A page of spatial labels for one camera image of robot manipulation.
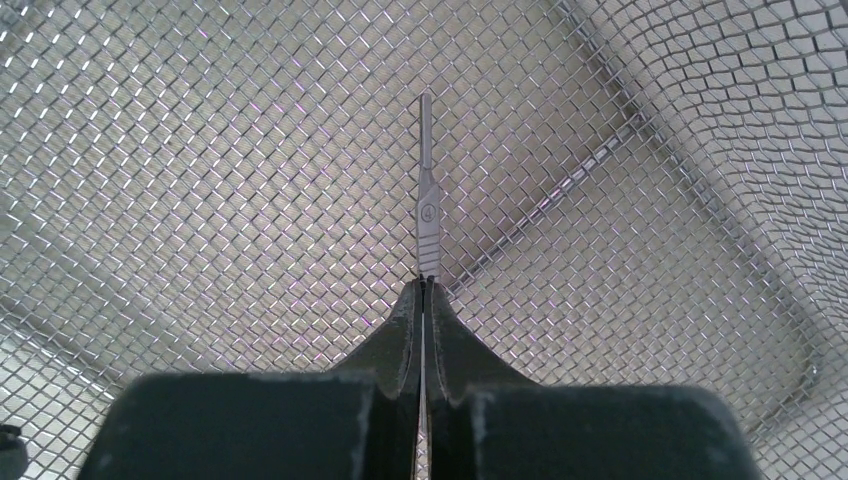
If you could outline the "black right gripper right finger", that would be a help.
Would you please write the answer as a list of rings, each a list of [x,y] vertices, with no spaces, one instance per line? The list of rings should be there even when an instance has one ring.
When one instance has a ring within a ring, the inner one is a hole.
[[[434,479],[757,479],[729,407],[686,385],[544,386],[421,282],[422,365]]]

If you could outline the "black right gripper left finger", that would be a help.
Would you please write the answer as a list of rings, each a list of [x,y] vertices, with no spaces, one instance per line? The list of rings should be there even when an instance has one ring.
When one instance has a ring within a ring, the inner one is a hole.
[[[160,373],[112,404],[83,479],[410,479],[425,283],[323,372]]]

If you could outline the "metal surgical instrument tray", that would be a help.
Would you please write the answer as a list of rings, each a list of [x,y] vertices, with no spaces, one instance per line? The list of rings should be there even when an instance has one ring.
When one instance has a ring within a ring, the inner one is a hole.
[[[1,419],[70,479],[166,370],[322,370],[417,269],[547,384],[696,383],[847,475],[843,1],[5,1]]]

